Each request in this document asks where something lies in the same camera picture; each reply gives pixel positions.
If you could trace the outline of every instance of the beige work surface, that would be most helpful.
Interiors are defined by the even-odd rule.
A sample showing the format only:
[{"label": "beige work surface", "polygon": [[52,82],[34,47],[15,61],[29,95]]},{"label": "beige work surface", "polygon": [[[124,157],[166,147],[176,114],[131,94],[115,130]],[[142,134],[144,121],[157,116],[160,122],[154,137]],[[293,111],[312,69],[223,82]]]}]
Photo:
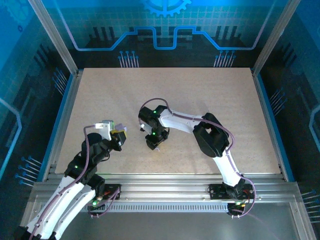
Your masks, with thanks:
[{"label": "beige work surface", "polygon": [[[56,173],[63,173],[81,150],[84,126],[111,119],[127,126],[127,140],[121,152],[113,151],[108,161],[98,165],[98,173],[219,174],[193,134],[171,129],[160,151],[147,147],[138,112],[155,97],[165,98],[177,112],[214,114],[235,136],[231,153],[240,172],[279,173],[249,68],[84,69]],[[163,104],[154,101],[147,106],[154,109]]]}]

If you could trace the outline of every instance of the gear logo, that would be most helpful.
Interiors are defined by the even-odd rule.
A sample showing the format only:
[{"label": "gear logo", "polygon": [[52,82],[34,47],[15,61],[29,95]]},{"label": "gear logo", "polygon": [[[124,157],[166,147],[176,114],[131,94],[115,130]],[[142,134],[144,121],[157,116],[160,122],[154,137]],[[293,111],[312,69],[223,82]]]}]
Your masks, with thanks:
[{"label": "gear logo", "polygon": [[141,0],[144,9],[149,10],[150,14],[156,14],[157,17],[162,15],[167,17],[170,15],[180,14],[180,10],[185,10],[187,4],[191,4],[191,0]]},{"label": "gear logo", "polygon": [[28,0],[0,0],[0,6],[6,7],[10,16],[18,24],[22,24],[29,15]]}]

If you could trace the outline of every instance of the blue enclosure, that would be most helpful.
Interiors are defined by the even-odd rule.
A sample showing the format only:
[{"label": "blue enclosure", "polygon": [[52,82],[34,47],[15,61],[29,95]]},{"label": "blue enclosure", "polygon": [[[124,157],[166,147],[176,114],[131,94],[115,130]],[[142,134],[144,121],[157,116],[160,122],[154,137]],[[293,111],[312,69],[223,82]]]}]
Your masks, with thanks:
[{"label": "blue enclosure", "polygon": [[254,72],[266,57],[254,77],[286,180],[302,194],[320,191],[320,0],[35,1],[41,16],[29,2],[0,0],[0,208],[10,216],[0,239],[20,224],[34,182],[43,180],[70,84],[84,68]]}]

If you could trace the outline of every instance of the purple cable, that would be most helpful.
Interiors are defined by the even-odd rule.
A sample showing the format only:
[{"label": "purple cable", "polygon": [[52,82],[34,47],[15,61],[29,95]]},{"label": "purple cable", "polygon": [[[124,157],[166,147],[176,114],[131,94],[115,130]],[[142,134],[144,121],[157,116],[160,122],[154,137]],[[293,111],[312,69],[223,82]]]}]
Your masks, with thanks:
[{"label": "purple cable", "polygon": [[[244,211],[241,211],[241,210],[238,210],[238,209],[233,209],[232,211],[239,212],[239,213],[243,213],[243,212],[244,212]],[[268,231],[269,231],[270,233],[272,233],[272,235],[274,236],[274,238],[276,238],[277,240],[280,240],[280,238],[277,237],[277,235],[269,228],[269,226],[268,226],[264,221],[262,221],[260,218],[258,218],[257,216],[255,216],[255,215],[253,215],[253,214],[251,214],[251,213],[249,213],[248,216],[254,218],[254,219],[257,220],[257,221],[259,221],[262,225],[264,225],[264,226],[268,229]]]},{"label": "purple cable", "polygon": [[[89,128],[94,128],[95,125],[90,125],[90,126],[85,126],[83,128],[83,133],[84,133],[84,138],[85,138],[85,145],[86,145],[86,152],[89,153],[90,152],[90,146],[89,146],[89,139],[88,139],[88,135],[87,135],[87,131],[86,129],[89,129]],[[88,168],[88,165],[89,165],[89,154],[86,155],[86,159],[85,159],[85,165],[84,165],[84,168],[81,172],[81,174],[73,181],[71,182],[69,185],[67,185],[66,187],[64,187],[60,192],[58,192],[57,195],[54,196],[54,198],[48,203],[48,205],[45,207],[45,209],[43,210],[43,212],[41,213],[38,221],[36,222],[35,225],[37,225],[37,227],[40,226],[40,223],[42,222],[42,219],[43,217],[45,216],[45,214],[47,213],[48,209],[51,207],[51,205],[59,198],[62,196],[62,194],[68,190],[69,188],[73,187],[82,177],[83,175],[85,174],[87,168]],[[36,231],[37,231],[37,227],[34,227],[30,237],[29,237],[29,240],[32,240],[32,238],[34,237]]]},{"label": "purple cable", "polygon": [[120,189],[118,188],[118,189],[113,193],[113,195],[112,195],[111,197],[109,197],[106,201],[104,201],[102,204],[100,204],[100,206],[103,205],[103,204],[106,204],[109,200],[112,199],[112,202],[110,203],[110,205],[106,208],[106,210],[105,210],[103,213],[100,213],[100,214],[97,213],[96,215],[94,215],[92,212],[89,211],[88,213],[90,214],[90,216],[91,216],[92,218],[99,218],[99,217],[105,215],[105,214],[109,211],[109,209],[111,208],[111,205],[114,203],[114,201],[115,201],[115,199],[117,198],[117,195],[118,195],[119,192],[120,192]]},{"label": "purple cable", "polygon": [[234,164],[233,164],[233,162],[231,161],[231,158],[230,158],[230,156],[229,156],[229,152],[230,152],[231,148],[234,146],[234,144],[235,144],[235,142],[236,142],[235,136],[234,136],[227,128],[225,128],[225,127],[223,127],[223,126],[221,126],[221,125],[219,125],[219,124],[217,124],[217,123],[215,123],[215,122],[213,122],[213,121],[209,121],[209,120],[202,119],[202,118],[192,118],[192,117],[189,117],[189,116],[183,116],[183,115],[174,113],[174,112],[170,109],[169,103],[167,102],[167,100],[165,100],[164,98],[161,98],[161,97],[155,97],[155,98],[149,99],[148,101],[146,101],[146,102],[141,106],[140,110],[141,110],[147,103],[149,103],[149,102],[151,102],[151,101],[154,101],[154,100],[161,100],[161,101],[163,101],[163,102],[165,103],[165,105],[166,105],[169,113],[171,113],[173,116],[176,116],[176,117],[179,117],[179,118],[182,118],[182,119],[192,120],[192,121],[205,122],[205,123],[207,123],[207,124],[211,124],[211,125],[213,125],[213,126],[215,126],[215,127],[217,127],[217,128],[220,128],[221,130],[223,130],[223,131],[225,131],[226,133],[229,134],[229,136],[230,136],[231,139],[232,139],[232,142],[231,142],[231,144],[230,144],[230,147],[228,147],[227,150],[225,151],[226,156],[227,156],[227,158],[228,158],[228,160],[229,160],[229,162],[230,162],[230,164],[231,164],[231,167],[232,167],[233,171],[234,171],[240,178],[242,178],[242,179],[245,180],[245,181],[248,181],[248,182],[252,185],[253,192],[254,192],[254,198],[253,198],[251,207],[249,208],[249,210],[248,210],[247,212],[243,213],[242,215],[238,215],[238,217],[241,218],[241,217],[247,215],[247,214],[251,211],[251,209],[253,208],[253,206],[254,206],[254,204],[255,204],[256,195],[257,195],[256,193],[257,193],[257,192],[256,192],[256,187],[255,187],[254,183],[253,183],[250,179],[242,176],[239,172],[237,172],[236,167],[234,166]]}]

